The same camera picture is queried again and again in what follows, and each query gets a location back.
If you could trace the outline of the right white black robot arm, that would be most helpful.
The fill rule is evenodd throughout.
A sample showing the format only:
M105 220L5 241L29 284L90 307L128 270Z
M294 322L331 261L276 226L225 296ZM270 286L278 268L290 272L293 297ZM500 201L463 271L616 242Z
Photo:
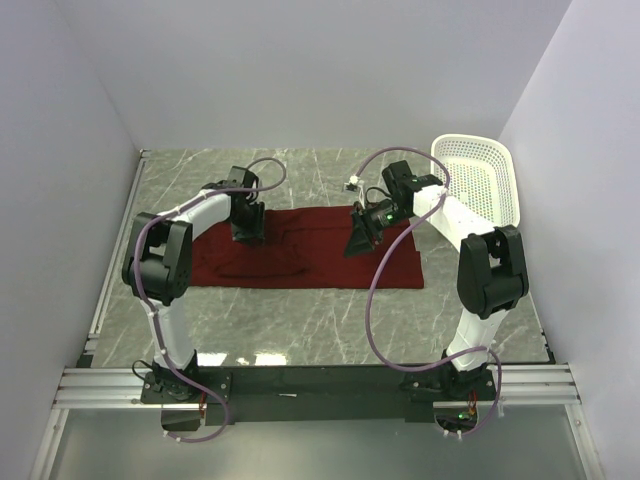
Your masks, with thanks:
M455 198L451 174L417 176L405 161L383 171L386 196L370 202L359 177L346 190L359 194L350 212L352 232L345 257L370 253L385 230L408 220L413 227L434 226L456 248L457 294L462 314L441 360L426 365L438 375L439 390L460 399L485 372L491 345L507 313L529 291L522 237L513 225L495 226Z

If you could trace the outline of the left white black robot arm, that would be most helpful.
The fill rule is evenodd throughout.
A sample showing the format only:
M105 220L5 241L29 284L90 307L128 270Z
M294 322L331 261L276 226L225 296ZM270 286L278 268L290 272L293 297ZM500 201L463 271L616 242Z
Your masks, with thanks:
M192 277L193 242L225 224L241 244L264 241L265 205L259 177L234 166L225 180L209 183L191 199L157 214L138 214L122 266L122 280L143 306L154 341L153 378L146 387L178 402L200 388L197 352L186 330L183 295Z

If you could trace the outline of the white plastic perforated basket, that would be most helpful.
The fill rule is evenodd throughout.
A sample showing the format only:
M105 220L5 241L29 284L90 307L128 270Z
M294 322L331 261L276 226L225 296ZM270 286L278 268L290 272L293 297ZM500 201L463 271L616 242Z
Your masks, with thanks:
M431 155L451 176L450 193L495 226L520 224L520 205L510 151L502 143L466 134L443 134Z

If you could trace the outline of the dark red t shirt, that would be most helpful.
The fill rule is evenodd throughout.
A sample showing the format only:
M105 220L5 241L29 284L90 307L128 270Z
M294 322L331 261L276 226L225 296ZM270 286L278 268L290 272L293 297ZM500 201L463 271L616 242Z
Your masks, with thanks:
M368 289L392 242L407 220L384 232L373 252L350 258L349 206L268 210L265 240L244 244L232 239L231 226L218 223L193 243L195 287L251 289Z

